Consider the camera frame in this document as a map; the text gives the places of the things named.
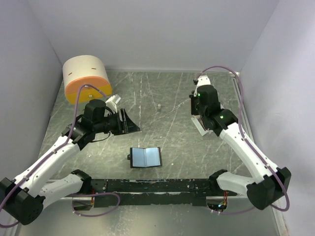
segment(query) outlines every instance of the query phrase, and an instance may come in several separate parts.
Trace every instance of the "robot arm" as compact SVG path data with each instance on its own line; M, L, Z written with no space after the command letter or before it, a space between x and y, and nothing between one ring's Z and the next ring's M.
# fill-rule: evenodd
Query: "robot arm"
M199 77L194 82L196 89L190 95L191 114L199 115L205 129L213 130L218 137L233 148L252 176L243 177L221 170L213 174L218 187L222 190L247 195L256 208L265 209L284 195L268 167L278 175L286 189L291 178L290 171L286 167L280 169L267 158L245 132L243 133L244 136L241 135L238 119L230 110L222 108L218 93L207 76ZM263 157L267 164L264 164L258 158L245 142L245 139Z
M89 193L92 178L80 170L73 171L67 177L54 183L46 184L46 182L68 159L93 141L97 133L110 132L113 135L122 135L140 131L124 109L117 111L115 102L117 100L109 99L110 106L108 107L101 100L91 100L85 106L84 113L77 117L67 144L65 142L72 124L62 132L54 145L27 170L12 181L4 178L0 182L0 203L20 181L23 179L26 181L16 188L3 209L23 225L27 225L34 221L44 208L60 198L73 193ZM104 116L105 110L110 112L106 117ZM42 164L27 178L28 173L40 163Z

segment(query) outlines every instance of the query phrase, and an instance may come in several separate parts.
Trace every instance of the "gray table surface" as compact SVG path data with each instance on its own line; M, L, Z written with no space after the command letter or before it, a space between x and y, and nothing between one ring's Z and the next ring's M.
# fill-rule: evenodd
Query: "gray table surface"
M81 169L93 178L198 178L228 169L249 176L244 164L215 134L201 137L190 117L188 95L194 89L195 73L108 72L114 93L122 97L119 106L140 125L142 132L110 137L89 144L68 160L53 178L63 178ZM234 113L238 100L230 76L209 73L225 108ZM73 106L61 86L47 133L43 154L71 123ZM126 156L130 147L162 148L163 166L131 169ZM226 211L251 207L246 198L229 198ZM102 213L94 208L87 214ZM109 215L85 218L72 214L71 201L60 200L43 211L33 223L19 226L19 236L278 236L275 216L270 207L236 216L217 216L207 207L190 205L120 206Z
M227 73L208 73L222 105L238 111L234 83ZM249 176L240 158L214 133L202 137L191 121L189 95L196 73L108 72L113 93L141 132L111 136L87 145L52 177L60 179L80 169L92 178L205 178L220 169ZM81 113L84 104L80 105ZM47 128L40 155L72 123L74 106L64 95L62 84ZM97 139L106 137L99 134ZM163 166L131 169L126 157L131 147L161 147Z

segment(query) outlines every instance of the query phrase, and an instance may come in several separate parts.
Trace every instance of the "white wall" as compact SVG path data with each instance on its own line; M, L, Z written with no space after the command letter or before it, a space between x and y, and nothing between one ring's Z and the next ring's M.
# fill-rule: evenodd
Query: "white wall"
M61 64L25 0L0 0L0 179L38 157ZM7 214L0 221L6 224Z
M279 0L28 0L62 63L106 68L240 70Z
M315 2L281 0L241 72L258 146L292 172L291 236L314 235Z

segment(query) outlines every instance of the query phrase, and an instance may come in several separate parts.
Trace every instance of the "white cylinder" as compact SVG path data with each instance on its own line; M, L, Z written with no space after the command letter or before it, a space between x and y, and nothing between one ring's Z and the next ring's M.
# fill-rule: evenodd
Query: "white cylinder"
M104 92L112 94L103 62L94 56L82 55L67 60L63 65L64 93L67 100L74 104L78 89L83 84L91 84ZM102 97L93 88L83 88L79 102Z

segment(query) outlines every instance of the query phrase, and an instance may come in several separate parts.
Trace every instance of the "black metal bar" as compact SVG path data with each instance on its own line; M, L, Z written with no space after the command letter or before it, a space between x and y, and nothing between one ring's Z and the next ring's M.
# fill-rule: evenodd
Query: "black metal bar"
M206 206L207 196L223 196L224 191L210 185L207 178L197 179L92 179L95 192L115 192L122 206L192 204ZM100 196L94 207L114 206L117 198Z

